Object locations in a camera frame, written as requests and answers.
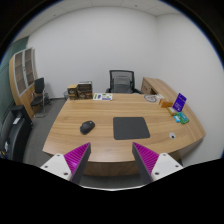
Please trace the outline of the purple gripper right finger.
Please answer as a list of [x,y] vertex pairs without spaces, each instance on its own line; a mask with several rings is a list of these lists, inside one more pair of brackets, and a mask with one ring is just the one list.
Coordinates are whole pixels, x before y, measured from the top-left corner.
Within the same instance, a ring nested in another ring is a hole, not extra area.
[[158,154],[136,142],[132,143],[132,153],[144,184],[152,183],[183,168],[169,154]]

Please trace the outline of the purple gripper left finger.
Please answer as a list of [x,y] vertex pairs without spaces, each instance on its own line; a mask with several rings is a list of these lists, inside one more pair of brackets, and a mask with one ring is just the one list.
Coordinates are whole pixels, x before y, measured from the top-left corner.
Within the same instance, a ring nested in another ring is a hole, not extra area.
[[91,143],[88,142],[67,154],[55,154],[41,169],[65,180],[79,184],[91,154]]

